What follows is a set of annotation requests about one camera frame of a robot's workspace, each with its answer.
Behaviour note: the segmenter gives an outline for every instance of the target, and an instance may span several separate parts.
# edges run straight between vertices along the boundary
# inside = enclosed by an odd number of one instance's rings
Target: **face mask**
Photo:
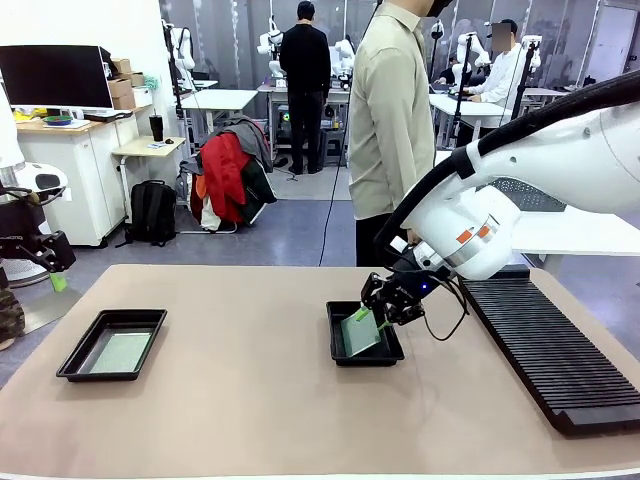
[[[429,10],[427,17],[439,17],[442,10],[444,10],[451,2],[453,2],[453,0],[436,0],[433,2],[433,6],[431,7],[431,10]]]

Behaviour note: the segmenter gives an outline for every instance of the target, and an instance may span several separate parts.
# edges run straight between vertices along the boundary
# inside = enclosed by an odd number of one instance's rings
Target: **man in beige shirt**
[[[373,240],[433,168],[435,142],[420,19],[451,0],[386,0],[358,47],[349,110],[349,189],[357,265],[380,266]],[[409,240],[419,239],[409,232]]]

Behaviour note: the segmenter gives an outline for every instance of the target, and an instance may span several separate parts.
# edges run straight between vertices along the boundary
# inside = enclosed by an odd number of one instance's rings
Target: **cup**
[[[161,142],[162,136],[162,117],[160,115],[150,115],[149,124],[151,125],[151,131],[153,132],[153,141]]]

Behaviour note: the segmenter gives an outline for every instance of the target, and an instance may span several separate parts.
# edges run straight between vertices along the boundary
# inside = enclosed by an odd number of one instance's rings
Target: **black pants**
[[[309,141],[309,170],[315,170],[322,165],[318,163],[320,142],[320,121],[324,94],[322,92],[289,92],[289,119],[291,122],[291,147],[293,167],[302,171],[302,145],[304,135]]]
[[[480,136],[482,138],[491,132],[492,128],[480,128]],[[466,147],[473,141],[473,127],[470,127],[466,123],[460,122],[460,130],[458,131],[458,140],[456,141],[456,147]]]
[[[366,220],[356,220],[356,265],[358,267],[383,267],[393,265],[398,260],[392,254],[385,254],[378,258],[373,240],[389,220],[391,214],[378,215]],[[407,239],[406,230],[400,230],[397,235]]]

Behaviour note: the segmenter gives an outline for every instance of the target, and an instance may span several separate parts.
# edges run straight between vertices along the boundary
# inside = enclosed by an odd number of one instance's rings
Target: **computer monitor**
[[[113,108],[99,47],[2,46],[0,72],[14,107]]]

